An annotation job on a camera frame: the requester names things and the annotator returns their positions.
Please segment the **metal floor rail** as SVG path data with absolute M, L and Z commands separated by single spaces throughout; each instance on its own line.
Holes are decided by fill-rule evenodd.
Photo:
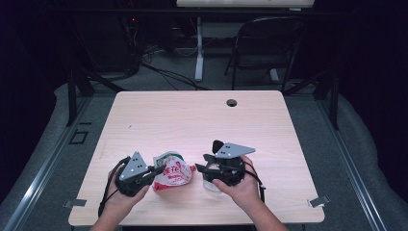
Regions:
M 79 101 L 78 115 L 65 124 L 64 104 L 59 103 L 32 159 L 23 170 L 6 204 L 0 206 L 0 231 L 79 231 L 68 222 L 94 148 L 96 123 L 89 112 L 92 100 Z M 75 130 L 88 131 L 83 144 L 69 144 Z
M 344 170 L 347 174 L 347 178 L 357 196 L 359 204 L 363 209 L 367 221 L 372 231 L 388 231 L 382 217 L 379 215 L 378 210 L 372 200 L 370 192 L 368 191 L 357 166 L 354 164 L 347 148 L 342 133 L 339 129 L 336 129 L 329 118 L 328 106 L 323 101 L 317 101 L 317 106 L 320 113 L 323 115 L 323 120 L 327 125 L 330 134 L 332 135 L 336 145 L 340 150 L 339 158 L 344 166 Z

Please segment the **black metal stand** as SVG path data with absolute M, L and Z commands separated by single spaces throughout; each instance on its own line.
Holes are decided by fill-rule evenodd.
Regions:
M 301 81 L 299 84 L 283 91 L 284 95 L 292 95 L 308 85 L 317 82 L 318 85 L 313 92 L 316 100 L 324 100 L 330 95 L 328 117 L 332 126 L 338 130 L 338 101 L 339 101 L 339 83 L 340 76 L 335 70 L 323 70 L 317 75 Z
M 67 90 L 68 90 L 68 121 L 67 126 L 71 126 L 77 117 L 77 91 L 85 97 L 93 97 L 95 89 L 90 81 L 96 81 L 103 86 L 115 92 L 124 91 L 124 88 L 112 83 L 103 78 L 95 71 L 84 68 L 80 65 L 73 66 L 68 74 Z

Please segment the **person's left hand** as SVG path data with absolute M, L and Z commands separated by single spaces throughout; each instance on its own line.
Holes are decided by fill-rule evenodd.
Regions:
M 146 195 L 149 190 L 148 186 L 144 186 L 135 196 L 130 197 L 122 194 L 118 191 L 115 184 L 115 179 L 121 171 L 122 166 L 120 166 L 115 172 L 110 172 L 113 176 L 113 180 L 110 183 L 108 192 L 105 198 L 105 205 L 102 214 L 110 214 L 112 216 L 124 215 L 127 216 L 133 209 L 133 207 L 139 203 Z

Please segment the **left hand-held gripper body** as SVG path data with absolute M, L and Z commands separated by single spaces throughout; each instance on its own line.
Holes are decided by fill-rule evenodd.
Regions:
M 120 193 L 133 197 L 145 185 L 145 177 L 153 177 L 147 173 L 148 165 L 145 163 L 141 154 L 136 151 L 126 162 L 115 179 L 115 184 Z

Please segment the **black tape square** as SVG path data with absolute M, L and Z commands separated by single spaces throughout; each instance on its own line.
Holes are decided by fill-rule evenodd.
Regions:
M 86 141 L 88 134 L 89 134 L 88 131 L 79 131 L 78 129 L 76 129 L 68 143 L 83 144 Z

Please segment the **pink plastic snack bag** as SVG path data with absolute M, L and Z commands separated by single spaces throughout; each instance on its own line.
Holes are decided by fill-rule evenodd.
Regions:
M 195 166 L 187 164 L 183 156 L 175 151 L 168 151 L 154 157 L 153 163 L 154 167 L 164 167 L 164 171 L 154 179 L 154 191 L 186 185 L 191 181 L 192 174 L 196 171 Z

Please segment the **white desk leg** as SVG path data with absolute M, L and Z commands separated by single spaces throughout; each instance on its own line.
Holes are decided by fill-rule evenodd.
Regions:
M 197 18 L 196 40 L 197 40 L 197 56 L 194 80 L 197 82 L 201 82 L 203 80 L 204 57 L 203 57 L 202 22 L 200 17 Z

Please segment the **grey tape piece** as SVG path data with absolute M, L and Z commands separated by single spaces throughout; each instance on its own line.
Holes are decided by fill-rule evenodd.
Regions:
M 84 207 L 86 205 L 87 201 L 85 199 L 73 199 L 73 200 L 67 200 L 63 206 L 65 208 L 72 209 L 73 207 Z
M 327 203 L 330 202 L 330 198 L 325 195 L 325 196 L 321 196 L 321 197 L 317 197 L 315 199 L 309 200 L 308 204 L 313 207 L 324 207 Z

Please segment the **dark computer tower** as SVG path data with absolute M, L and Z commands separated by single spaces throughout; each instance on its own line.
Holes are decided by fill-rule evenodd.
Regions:
M 79 27 L 96 69 L 126 72 L 134 67 L 130 46 L 117 16 L 82 16 Z

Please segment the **white desk top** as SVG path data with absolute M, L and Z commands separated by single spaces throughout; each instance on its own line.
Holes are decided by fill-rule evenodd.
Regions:
M 176 0 L 188 8 L 312 8 L 315 0 Z

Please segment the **black folding chair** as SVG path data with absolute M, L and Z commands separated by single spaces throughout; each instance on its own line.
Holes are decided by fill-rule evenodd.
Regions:
M 296 16 L 265 16 L 251 19 L 238 31 L 224 74 L 232 69 L 231 89 L 237 84 L 237 70 L 284 69 L 279 82 L 285 89 L 307 22 Z

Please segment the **person's right hand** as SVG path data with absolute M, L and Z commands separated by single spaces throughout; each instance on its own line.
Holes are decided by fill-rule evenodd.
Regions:
M 259 204 L 263 204 L 259 196 L 258 181 L 254 177 L 255 171 L 252 161 L 246 156 L 242 156 L 245 166 L 245 176 L 236 186 L 227 186 L 219 179 L 214 179 L 212 183 L 223 193 L 229 195 L 232 200 L 246 213 L 249 213 Z

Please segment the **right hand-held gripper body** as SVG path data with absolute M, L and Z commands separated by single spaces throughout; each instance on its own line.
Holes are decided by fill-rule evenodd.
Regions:
M 255 152 L 253 147 L 243 146 L 231 142 L 224 142 L 217 156 L 222 160 L 221 169 L 223 171 L 220 180 L 227 186 L 239 184 L 245 172 L 242 156 Z

